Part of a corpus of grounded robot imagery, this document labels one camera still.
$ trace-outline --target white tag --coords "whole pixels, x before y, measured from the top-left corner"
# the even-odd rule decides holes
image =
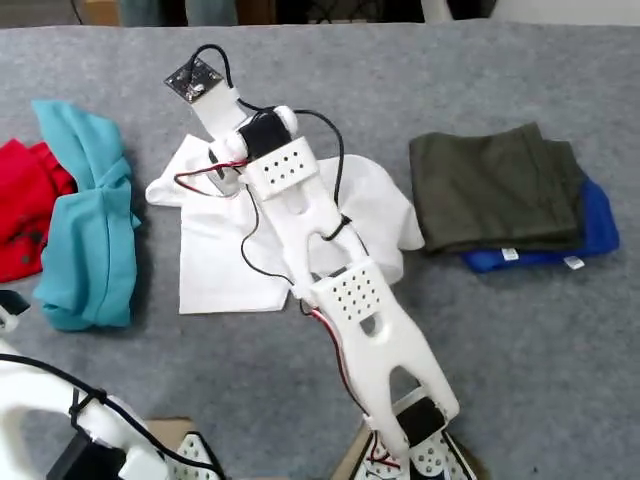
[[[518,255],[518,252],[516,251],[515,248],[503,248],[502,256],[507,262],[513,262],[514,260],[517,260],[520,258],[520,255]]]
[[[566,257],[564,263],[566,263],[571,270],[579,270],[584,267],[584,262],[578,257]]]

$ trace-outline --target white cloth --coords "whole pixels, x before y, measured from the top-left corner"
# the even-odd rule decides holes
[[[246,190],[233,197],[208,197],[173,180],[178,172],[210,165],[207,142],[187,135],[160,178],[146,190],[149,203],[181,208],[180,313],[280,310],[289,284],[252,270],[240,255],[240,242],[255,225]],[[333,192],[338,158],[320,160],[319,165],[323,182]],[[206,175],[182,180],[211,195],[220,195]],[[413,205],[387,172],[369,159],[346,155],[340,207],[352,219],[387,282],[402,278],[400,249],[421,248],[424,240]],[[280,244],[263,215],[245,251],[251,262],[263,270],[288,274]],[[309,251],[311,270],[321,276],[347,263],[340,248],[320,237],[310,239]]]

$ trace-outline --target red shirt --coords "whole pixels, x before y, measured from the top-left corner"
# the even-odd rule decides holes
[[[0,283],[42,271],[53,205],[75,190],[45,143],[0,147]]]

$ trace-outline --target gray felt surface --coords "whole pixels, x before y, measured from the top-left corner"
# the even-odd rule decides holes
[[[315,108],[347,151],[384,165],[410,194],[407,144],[433,130],[482,135],[539,122],[571,141],[609,192],[623,248],[571,272],[476,276],[456,258],[407,256],[400,302],[423,328],[462,404],[451,429],[498,480],[635,478],[640,466],[640,29],[474,21],[381,25],[0,32],[0,141],[36,142],[33,98],[115,119],[135,171],[136,326],[53,331],[35,306],[11,341],[119,394],[143,416],[189,415],[234,475],[327,478],[359,423],[324,331],[283,313],[179,317],[179,212],[142,191],[188,132],[162,84],[201,43],[228,50],[242,95]],[[205,58],[215,63],[213,54]],[[322,124],[302,127],[319,156]],[[211,265],[211,275],[224,275]],[[10,285],[30,296],[37,278]],[[38,462],[60,445],[29,422]]]

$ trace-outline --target blue cloth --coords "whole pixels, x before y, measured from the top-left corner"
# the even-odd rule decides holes
[[[518,260],[506,261],[501,250],[478,250],[462,254],[466,264],[477,273],[523,265],[560,263],[566,257],[590,257],[612,252],[620,247],[620,236],[611,212],[609,199],[599,185],[587,179],[582,185],[584,204],[584,245],[577,250],[560,252],[518,251]]]
[[[131,169],[111,120],[58,101],[35,101],[44,140],[78,193],[57,199],[34,296],[60,330],[126,327],[136,281]]]

